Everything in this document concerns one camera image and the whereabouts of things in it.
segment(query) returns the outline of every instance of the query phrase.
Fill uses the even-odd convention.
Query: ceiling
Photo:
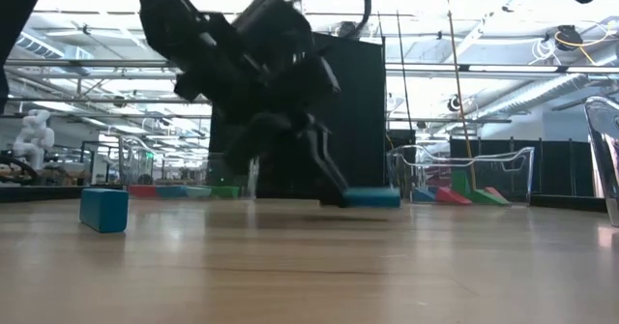
[[[232,20],[251,0],[192,1],[199,10],[222,12],[228,20]],[[573,25],[586,44],[592,43],[587,46],[588,51],[594,53],[607,49],[619,39],[616,35],[619,29],[619,17],[616,15],[618,5],[619,0],[595,0],[587,5],[577,4],[573,0],[451,0],[450,6],[447,0],[373,0],[373,13],[362,40],[380,42],[381,36],[386,37],[388,64],[451,64],[454,61],[451,30],[446,16],[451,8],[457,60],[460,64],[587,64],[579,49],[570,52],[554,50],[554,55],[548,54],[544,59],[536,58],[536,54],[539,57],[536,49],[548,53],[548,50],[539,47],[540,42],[546,33],[554,35],[559,25]],[[358,21],[361,18],[363,0],[303,0],[299,8],[306,14],[314,30],[332,33],[340,22]],[[79,82],[80,91],[88,91],[85,98],[174,98],[173,78],[128,80],[119,77],[124,73],[137,72],[123,69],[121,61],[162,59],[145,43],[138,12],[137,0],[39,0],[24,33],[61,52],[79,47],[88,58],[119,61],[119,68],[115,70],[96,70],[98,74],[117,77],[83,78]],[[11,58],[42,57],[17,47]],[[16,96],[36,97],[50,93],[63,98],[77,96],[77,80],[59,78],[66,70],[13,69],[17,69],[18,73],[30,74],[30,80],[39,83],[25,83],[23,76],[10,75],[14,82],[23,82],[25,86],[14,90]],[[170,76],[174,71],[153,69],[141,70],[139,73]],[[41,88],[41,82],[58,88],[54,91]],[[459,84],[462,97],[475,100],[474,105],[469,103],[467,106],[467,111],[473,112],[528,82],[527,77],[522,76],[486,74],[464,75]],[[387,77],[387,91],[393,99],[404,99],[406,92],[413,118],[453,117],[446,107],[447,100],[457,92],[457,81],[453,75],[427,73],[403,78],[395,72]],[[98,120],[104,126],[94,123],[90,126],[103,129],[120,123],[143,128],[153,134],[170,134],[169,127],[162,128],[161,119],[181,120],[183,115],[204,115],[203,120],[190,120],[193,126],[188,124],[188,120],[177,122],[177,126],[182,124],[183,127],[175,130],[181,135],[204,137],[208,136],[209,116],[212,112],[211,106],[206,103],[191,106],[181,103],[140,103],[123,108],[111,103],[80,103],[73,107],[100,116],[128,113],[142,115],[143,118],[128,120],[93,117],[91,119]],[[405,117],[406,103],[401,103],[391,111],[398,117]],[[153,121],[152,114],[158,121]]]

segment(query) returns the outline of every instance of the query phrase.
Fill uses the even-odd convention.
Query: white robot
[[[54,145],[54,130],[47,127],[48,118],[49,111],[30,110],[13,145],[14,156],[25,156],[35,170],[43,169],[44,152]]]

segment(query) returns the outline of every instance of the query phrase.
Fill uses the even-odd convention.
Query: wooden floor
[[[0,323],[619,323],[619,229],[550,209],[0,205]]]

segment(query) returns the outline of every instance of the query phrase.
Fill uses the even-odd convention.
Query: red block
[[[438,191],[436,191],[436,201],[452,204],[471,204],[468,198],[450,188],[438,188]]]
[[[154,185],[129,185],[129,194],[135,197],[159,197]]]
[[[487,187],[484,189],[484,191],[492,194],[495,197],[499,197],[499,198],[503,198],[505,199],[505,197],[503,197],[503,195],[495,188],[491,188],[491,187]]]

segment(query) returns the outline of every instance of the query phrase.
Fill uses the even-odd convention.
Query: blue block
[[[399,208],[399,190],[392,188],[355,188],[344,193],[348,206]]]
[[[84,189],[79,220],[101,233],[123,232],[127,228],[129,193],[108,189]]]
[[[436,202],[436,195],[426,189],[415,189],[413,192],[413,202],[434,203]]]
[[[186,186],[158,186],[157,193],[162,198],[182,198],[187,197]]]

